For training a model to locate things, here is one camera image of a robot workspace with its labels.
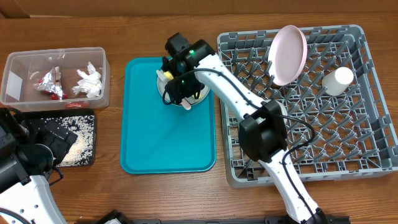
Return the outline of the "red sauce packet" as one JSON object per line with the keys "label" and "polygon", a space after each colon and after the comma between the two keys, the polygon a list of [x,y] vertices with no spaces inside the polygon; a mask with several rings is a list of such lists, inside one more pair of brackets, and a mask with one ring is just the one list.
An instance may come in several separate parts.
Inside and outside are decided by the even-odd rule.
{"label": "red sauce packet", "polygon": [[86,103],[85,102],[68,102],[65,104],[65,107],[68,109],[74,109],[74,108],[85,108]]}

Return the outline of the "silver foil wrapper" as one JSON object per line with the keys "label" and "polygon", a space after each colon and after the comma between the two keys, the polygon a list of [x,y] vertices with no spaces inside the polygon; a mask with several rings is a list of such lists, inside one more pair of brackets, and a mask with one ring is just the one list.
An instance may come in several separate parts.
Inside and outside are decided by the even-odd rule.
{"label": "silver foil wrapper", "polygon": [[66,100],[68,96],[62,89],[60,67],[53,67],[36,84],[34,88],[48,95],[52,100]]}

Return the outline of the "white napkin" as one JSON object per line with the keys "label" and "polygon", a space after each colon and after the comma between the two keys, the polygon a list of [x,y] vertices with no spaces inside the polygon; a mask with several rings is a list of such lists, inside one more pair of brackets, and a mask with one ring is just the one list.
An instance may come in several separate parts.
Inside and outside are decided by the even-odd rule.
{"label": "white napkin", "polygon": [[87,98],[98,97],[102,90],[101,75],[96,71],[95,66],[91,62],[88,62],[87,69],[88,73],[77,70],[77,74],[81,80],[77,82],[77,86],[72,88],[72,91],[75,95],[85,93]]}

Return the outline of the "white large plate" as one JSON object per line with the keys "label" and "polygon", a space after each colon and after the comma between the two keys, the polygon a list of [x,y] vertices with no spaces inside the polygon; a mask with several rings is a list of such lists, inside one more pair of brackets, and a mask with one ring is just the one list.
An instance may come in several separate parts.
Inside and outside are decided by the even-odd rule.
{"label": "white large plate", "polygon": [[278,86],[292,83],[302,72],[307,59],[307,40],[303,32],[293,25],[283,27],[271,43],[268,61],[269,75]]}

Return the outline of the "white plastic cup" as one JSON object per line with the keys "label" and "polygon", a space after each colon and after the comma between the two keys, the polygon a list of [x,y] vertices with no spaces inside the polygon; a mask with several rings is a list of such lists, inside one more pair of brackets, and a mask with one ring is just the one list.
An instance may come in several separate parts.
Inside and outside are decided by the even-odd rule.
{"label": "white plastic cup", "polygon": [[325,93],[331,96],[341,95],[351,84],[354,74],[347,67],[340,67],[326,75],[322,80]]}

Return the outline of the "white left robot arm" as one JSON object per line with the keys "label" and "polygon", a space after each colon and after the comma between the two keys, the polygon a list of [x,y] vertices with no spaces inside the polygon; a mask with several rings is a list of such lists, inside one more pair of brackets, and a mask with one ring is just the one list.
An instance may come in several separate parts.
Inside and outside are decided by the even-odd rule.
{"label": "white left robot arm", "polygon": [[8,223],[65,223],[48,177],[78,136],[54,121],[1,108],[1,216]]}

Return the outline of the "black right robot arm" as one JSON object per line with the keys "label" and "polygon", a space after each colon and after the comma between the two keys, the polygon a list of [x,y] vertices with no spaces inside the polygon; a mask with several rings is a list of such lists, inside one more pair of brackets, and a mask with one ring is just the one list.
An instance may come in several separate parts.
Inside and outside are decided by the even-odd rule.
{"label": "black right robot arm", "polygon": [[[189,98],[197,100],[202,89],[209,88],[234,113],[240,148],[265,168],[282,196],[290,222],[326,223],[326,215],[307,192],[290,156],[313,141],[314,128],[284,114],[278,101],[265,100],[247,89],[206,41],[190,44],[176,33],[168,38],[165,49],[169,56],[163,57],[158,72],[164,84],[163,103],[188,108]],[[289,149],[287,120],[306,126],[311,131],[310,139]]]}

